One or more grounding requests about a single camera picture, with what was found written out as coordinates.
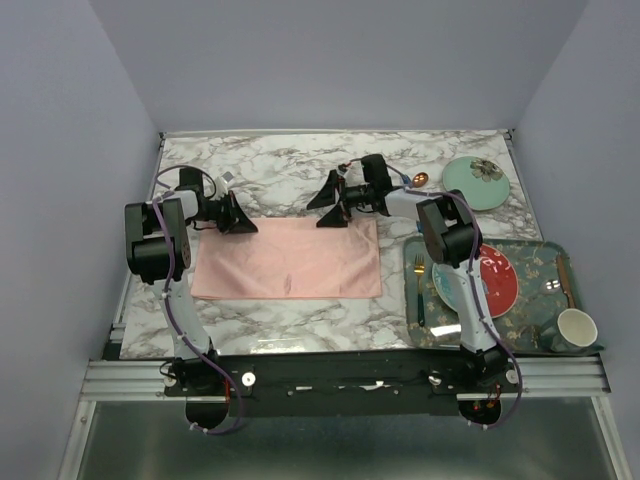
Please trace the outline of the pink cloth napkin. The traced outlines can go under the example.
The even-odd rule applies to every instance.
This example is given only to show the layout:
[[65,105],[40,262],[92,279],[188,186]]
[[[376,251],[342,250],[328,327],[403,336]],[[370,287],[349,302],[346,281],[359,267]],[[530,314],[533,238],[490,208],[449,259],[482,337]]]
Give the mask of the pink cloth napkin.
[[191,294],[207,300],[368,299],[382,295],[377,222],[318,228],[257,218],[256,233],[200,234]]

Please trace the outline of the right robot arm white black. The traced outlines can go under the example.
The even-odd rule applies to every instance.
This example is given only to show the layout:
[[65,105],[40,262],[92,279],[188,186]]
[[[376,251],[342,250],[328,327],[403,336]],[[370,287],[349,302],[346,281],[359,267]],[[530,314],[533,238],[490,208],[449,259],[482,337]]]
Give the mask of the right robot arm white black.
[[344,228],[349,225],[351,210],[369,206],[387,217],[415,220],[422,227],[426,252],[448,279],[455,298],[461,325],[460,379],[469,390],[480,392],[505,378],[522,387],[520,366],[495,328],[480,269],[482,234],[474,214],[458,190],[429,194],[408,185],[394,185],[389,168],[380,154],[357,160],[363,170],[364,183],[347,184],[350,163],[331,170],[319,192],[306,208],[327,207],[316,226]]

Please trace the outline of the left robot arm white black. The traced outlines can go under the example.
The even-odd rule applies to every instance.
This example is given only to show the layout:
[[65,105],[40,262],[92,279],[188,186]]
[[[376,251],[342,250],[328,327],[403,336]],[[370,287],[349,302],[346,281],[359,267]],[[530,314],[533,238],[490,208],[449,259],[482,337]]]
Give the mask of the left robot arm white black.
[[149,285],[169,327],[174,359],[166,376],[187,392],[214,393],[233,381],[217,361],[210,335],[198,318],[190,293],[188,228],[206,223],[223,234],[253,234],[257,226],[230,189],[233,175],[218,177],[179,165],[178,185],[162,182],[151,200],[124,209],[125,251],[130,272]]

